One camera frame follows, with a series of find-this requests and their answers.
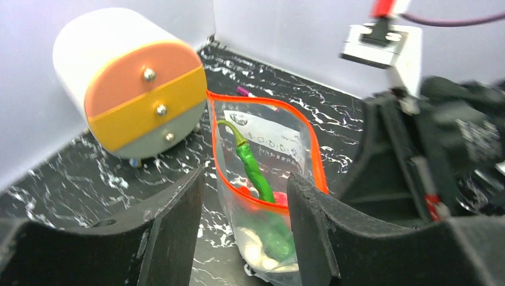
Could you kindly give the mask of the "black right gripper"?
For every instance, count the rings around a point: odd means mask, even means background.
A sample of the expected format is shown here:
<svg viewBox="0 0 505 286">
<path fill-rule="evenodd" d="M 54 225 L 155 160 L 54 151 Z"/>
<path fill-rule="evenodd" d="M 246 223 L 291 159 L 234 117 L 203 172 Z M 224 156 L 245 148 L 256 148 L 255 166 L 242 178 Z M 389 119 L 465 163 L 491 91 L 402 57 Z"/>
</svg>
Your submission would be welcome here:
<svg viewBox="0 0 505 286">
<path fill-rule="evenodd" d="M 504 215 L 504 88 L 427 77 L 414 122 L 435 191 L 451 216 Z M 390 92 L 363 101 L 358 153 L 335 195 L 369 216 L 416 227 L 438 220 L 426 199 L 407 130 L 408 119 Z"/>
</svg>

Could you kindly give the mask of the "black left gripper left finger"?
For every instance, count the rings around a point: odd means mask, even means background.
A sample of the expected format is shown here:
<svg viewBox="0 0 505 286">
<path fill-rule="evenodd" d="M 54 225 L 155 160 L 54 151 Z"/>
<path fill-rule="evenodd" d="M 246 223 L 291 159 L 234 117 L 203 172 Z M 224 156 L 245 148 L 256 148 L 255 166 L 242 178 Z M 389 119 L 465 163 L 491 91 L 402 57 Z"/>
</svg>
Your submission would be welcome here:
<svg viewBox="0 0 505 286">
<path fill-rule="evenodd" d="M 2 285 L 188 285 L 205 189 L 202 168 L 94 226 L 1 220 Z"/>
</svg>

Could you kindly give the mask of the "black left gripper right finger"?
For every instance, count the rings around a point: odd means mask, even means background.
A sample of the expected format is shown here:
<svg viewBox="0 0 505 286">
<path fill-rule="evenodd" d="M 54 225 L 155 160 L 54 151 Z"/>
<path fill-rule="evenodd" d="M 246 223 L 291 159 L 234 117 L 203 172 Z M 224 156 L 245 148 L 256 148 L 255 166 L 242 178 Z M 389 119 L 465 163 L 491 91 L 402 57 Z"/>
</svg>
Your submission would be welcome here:
<svg viewBox="0 0 505 286">
<path fill-rule="evenodd" d="M 296 173 L 287 193 L 303 285 L 504 284 L 503 217 L 412 229 L 364 214 Z"/>
</svg>

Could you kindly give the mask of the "peach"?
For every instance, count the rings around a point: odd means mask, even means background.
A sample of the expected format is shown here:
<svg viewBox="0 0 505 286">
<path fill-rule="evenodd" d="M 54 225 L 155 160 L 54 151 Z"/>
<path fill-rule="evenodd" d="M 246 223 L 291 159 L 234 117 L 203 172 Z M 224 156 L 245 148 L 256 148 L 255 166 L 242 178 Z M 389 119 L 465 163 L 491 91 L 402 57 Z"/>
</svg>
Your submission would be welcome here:
<svg viewBox="0 0 505 286">
<path fill-rule="evenodd" d="M 287 206 L 288 205 L 288 197 L 287 194 L 284 192 L 274 192 L 273 193 L 275 203 L 280 206 Z"/>
</svg>

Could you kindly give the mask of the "white garlic piece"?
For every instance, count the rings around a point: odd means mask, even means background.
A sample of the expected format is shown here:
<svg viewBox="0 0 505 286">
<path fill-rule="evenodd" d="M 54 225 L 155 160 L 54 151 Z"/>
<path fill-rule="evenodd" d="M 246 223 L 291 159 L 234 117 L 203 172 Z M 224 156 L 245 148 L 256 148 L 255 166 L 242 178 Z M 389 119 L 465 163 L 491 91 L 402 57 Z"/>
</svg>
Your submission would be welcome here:
<svg viewBox="0 0 505 286">
<path fill-rule="evenodd" d="M 255 271 L 270 273 L 299 271 L 296 255 L 281 261 L 269 257 L 259 236 L 251 229 L 237 227 L 234 237 L 242 257 Z"/>
</svg>

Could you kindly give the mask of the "long green chili pepper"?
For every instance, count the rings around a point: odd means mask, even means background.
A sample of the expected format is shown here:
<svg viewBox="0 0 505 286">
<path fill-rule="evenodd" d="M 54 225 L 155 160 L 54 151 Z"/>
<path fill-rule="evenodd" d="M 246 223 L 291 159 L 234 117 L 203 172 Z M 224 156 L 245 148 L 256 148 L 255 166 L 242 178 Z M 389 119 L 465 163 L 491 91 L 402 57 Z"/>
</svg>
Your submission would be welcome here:
<svg viewBox="0 0 505 286">
<path fill-rule="evenodd" d="M 275 203 L 273 191 L 259 168 L 257 160 L 251 151 L 249 141 L 231 122 L 227 120 L 218 120 L 217 124 L 225 125 L 232 131 L 236 142 L 236 154 L 244 165 L 247 178 L 256 188 L 259 199 L 269 203 Z"/>
</svg>

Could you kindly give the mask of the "clear zip top bag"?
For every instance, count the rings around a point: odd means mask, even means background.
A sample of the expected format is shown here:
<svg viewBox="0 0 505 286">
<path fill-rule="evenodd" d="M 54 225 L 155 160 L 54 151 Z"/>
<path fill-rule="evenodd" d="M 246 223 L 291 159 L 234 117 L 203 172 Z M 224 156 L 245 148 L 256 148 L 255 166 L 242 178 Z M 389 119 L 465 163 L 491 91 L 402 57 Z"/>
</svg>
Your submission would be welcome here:
<svg viewBox="0 0 505 286">
<path fill-rule="evenodd" d="M 244 165 L 236 154 L 232 131 L 218 120 L 231 122 L 249 141 L 263 176 L 273 192 L 287 192 L 288 178 L 296 173 L 326 192 L 317 136 L 306 117 L 295 107 L 279 100 L 260 97 L 220 95 L 208 92 L 211 143 L 216 166 L 217 192 L 233 236 L 237 227 L 253 230 L 253 217 L 273 213 L 282 216 L 291 230 L 288 206 L 259 199 L 258 192 L 247 178 Z M 273 105 L 278 111 L 267 107 Z M 237 191 L 248 187 L 254 197 Z M 246 261 L 246 270 L 273 285 L 300 285 L 298 272 L 270 273 L 255 271 Z"/>
</svg>

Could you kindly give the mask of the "short green pepper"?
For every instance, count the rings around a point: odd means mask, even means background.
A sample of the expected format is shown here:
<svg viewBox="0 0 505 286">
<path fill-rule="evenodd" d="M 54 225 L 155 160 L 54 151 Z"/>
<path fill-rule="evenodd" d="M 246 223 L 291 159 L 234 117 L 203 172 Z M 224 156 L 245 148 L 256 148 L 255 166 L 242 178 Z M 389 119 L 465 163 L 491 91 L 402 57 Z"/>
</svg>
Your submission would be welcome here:
<svg viewBox="0 0 505 286">
<path fill-rule="evenodd" d="M 282 216 L 260 214 L 252 218 L 251 226 L 260 237 L 265 253 L 272 259 L 283 261 L 295 254 L 292 232 Z"/>
</svg>

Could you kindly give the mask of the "red chili pepper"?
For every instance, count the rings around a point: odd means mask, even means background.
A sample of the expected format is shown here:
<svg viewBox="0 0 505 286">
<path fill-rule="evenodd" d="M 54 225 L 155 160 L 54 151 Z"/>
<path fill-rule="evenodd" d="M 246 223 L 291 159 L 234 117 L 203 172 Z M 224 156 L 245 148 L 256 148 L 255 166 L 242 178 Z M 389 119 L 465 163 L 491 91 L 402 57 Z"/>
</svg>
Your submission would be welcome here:
<svg viewBox="0 0 505 286">
<path fill-rule="evenodd" d="M 240 186 L 237 188 L 237 191 L 241 194 L 244 194 L 248 197 L 254 197 L 254 194 L 251 192 L 251 190 L 246 187 L 246 186 Z"/>
</svg>

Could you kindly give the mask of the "round drawer cabinet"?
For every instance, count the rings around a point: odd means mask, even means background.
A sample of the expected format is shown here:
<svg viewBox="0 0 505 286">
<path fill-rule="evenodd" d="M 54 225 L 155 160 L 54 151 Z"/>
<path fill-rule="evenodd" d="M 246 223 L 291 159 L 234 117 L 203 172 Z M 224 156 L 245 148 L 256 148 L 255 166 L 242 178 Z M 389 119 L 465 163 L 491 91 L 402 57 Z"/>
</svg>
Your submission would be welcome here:
<svg viewBox="0 0 505 286">
<path fill-rule="evenodd" d="M 52 62 L 101 146 L 139 166 L 199 129 L 207 81 L 197 52 L 127 8 L 83 14 L 58 34 Z"/>
</svg>

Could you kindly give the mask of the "pink white marker pen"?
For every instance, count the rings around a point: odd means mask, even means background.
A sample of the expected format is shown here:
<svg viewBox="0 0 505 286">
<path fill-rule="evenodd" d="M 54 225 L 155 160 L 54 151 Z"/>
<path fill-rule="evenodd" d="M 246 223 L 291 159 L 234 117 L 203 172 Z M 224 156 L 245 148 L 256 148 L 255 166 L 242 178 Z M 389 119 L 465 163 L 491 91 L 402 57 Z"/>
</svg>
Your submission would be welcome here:
<svg viewBox="0 0 505 286">
<path fill-rule="evenodd" d="M 243 96 L 243 97 L 250 97 L 250 98 L 254 98 L 255 95 L 250 92 L 249 90 L 245 89 L 244 87 L 242 86 L 238 86 L 236 88 L 236 91 L 239 95 Z M 267 107 L 273 111 L 278 111 L 278 108 L 273 106 L 273 105 L 267 105 Z"/>
</svg>

